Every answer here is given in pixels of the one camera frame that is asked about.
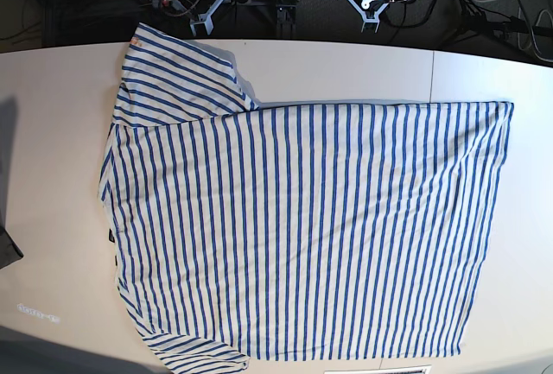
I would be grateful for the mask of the white label sticker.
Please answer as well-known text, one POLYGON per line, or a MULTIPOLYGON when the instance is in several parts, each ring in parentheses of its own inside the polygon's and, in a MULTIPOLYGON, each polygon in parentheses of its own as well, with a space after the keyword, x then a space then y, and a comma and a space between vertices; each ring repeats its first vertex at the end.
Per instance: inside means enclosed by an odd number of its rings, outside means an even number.
POLYGON ((40 310, 31 308, 31 307, 27 307, 27 306, 23 305, 22 303, 19 303, 16 307, 17 307, 18 311, 23 313, 23 314, 36 317, 40 320, 48 320, 49 322, 54 323, 54 324, 59 324, 60 323, 60 317, 58 317, 56 315, 45 314, 40 310))

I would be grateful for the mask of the black table clamp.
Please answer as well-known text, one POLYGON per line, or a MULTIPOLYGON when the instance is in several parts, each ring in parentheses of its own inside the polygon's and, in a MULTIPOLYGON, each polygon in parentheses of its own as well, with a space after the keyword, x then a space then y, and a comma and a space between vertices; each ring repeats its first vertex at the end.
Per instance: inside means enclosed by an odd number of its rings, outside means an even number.
POLYGON ((293 40, 296 33, 296 6, 278 4, 276 6, 276 37, 293 40))

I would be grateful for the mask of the blue white striped T-shirt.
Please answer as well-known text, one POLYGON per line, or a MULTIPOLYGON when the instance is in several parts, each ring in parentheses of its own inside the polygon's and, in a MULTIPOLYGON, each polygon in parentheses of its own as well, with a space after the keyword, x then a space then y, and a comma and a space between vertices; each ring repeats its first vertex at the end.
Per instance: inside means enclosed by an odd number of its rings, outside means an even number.
POLYGON ((138 334, 174 373, 458 355, 513 110, 261 108, 230 61, 138 26, 99 180, 138 334))

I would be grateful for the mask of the dark cloth at left edge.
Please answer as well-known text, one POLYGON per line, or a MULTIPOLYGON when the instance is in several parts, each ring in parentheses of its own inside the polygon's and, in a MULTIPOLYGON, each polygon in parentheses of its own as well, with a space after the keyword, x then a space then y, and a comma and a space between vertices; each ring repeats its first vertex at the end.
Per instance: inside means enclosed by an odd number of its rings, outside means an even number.
POLYGON ((15 241, 1 226, 0 231, 0 269, 3 269, 12 263, 23 259, 24 255, 15 241))

